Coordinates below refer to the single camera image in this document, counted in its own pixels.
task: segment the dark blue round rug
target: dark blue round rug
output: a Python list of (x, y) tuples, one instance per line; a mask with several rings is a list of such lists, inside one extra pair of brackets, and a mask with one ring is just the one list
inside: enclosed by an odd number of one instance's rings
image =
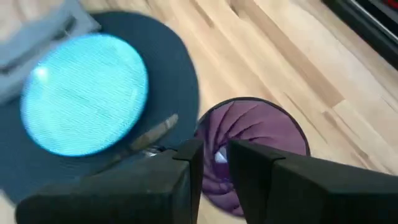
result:
[(140, 120), (118, 143), (88, 157), (51, 154), (28, 137), (20, 100), (0, 107), (0, 187), (15, 203), (43, 185), (70, 180), (102, 167), (135, 138), (174, 113), (178, 124), (158, 144), (172, 147), (193, 136), (198, 116), (198, 83), (181, 39), (150, 17), (129, 12), (94, 14), (102, 33), (131, 44), (147, 67), (149, 95)]

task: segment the purple bowl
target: purple bowl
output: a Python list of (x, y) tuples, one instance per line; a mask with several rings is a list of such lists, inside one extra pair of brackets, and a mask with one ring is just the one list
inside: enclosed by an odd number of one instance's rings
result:
[(210, 109), (195, 137), (205, 143), (202, 191), (218, 208), (243, 217), (229, 180), (226, 145), (243, 139), (300, 155), (310, 155), (307, 138), (296, 120), (280, 106), (259, 98), (233, 98)]

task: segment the gray cushion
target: gray cushion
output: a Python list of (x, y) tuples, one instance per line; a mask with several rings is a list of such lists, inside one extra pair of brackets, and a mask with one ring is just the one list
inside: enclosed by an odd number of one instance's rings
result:
[(49, 50), (99, 29), (78, 0), (67, 0), (44, 18), (22, 27), (0, 45), (0, 105), (20, 94), (26, 77)]

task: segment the red object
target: red object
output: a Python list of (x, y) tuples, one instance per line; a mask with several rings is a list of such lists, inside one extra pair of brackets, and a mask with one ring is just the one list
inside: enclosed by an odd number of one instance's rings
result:
[(397, 0), (387, 0), (387, 4), (395, 9), (398, 9), (398, 1)]

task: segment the wooden floor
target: wooden floor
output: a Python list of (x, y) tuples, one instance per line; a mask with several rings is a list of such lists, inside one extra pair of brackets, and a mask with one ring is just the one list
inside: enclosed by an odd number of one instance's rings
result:
[[(0, 38), (58, 3), (0, 0)], [(200, 114), (236, 96), (271, 100), (298, 121), (314, 157), (398, 174), (398, 72), (320, 0), (82, 3), (91, 11), (139, 11), (173, 29), (197, 70)], [(0, 223), (12, 222), (4, 198)], [(243, 223), (205, 199), (198, 222)]]

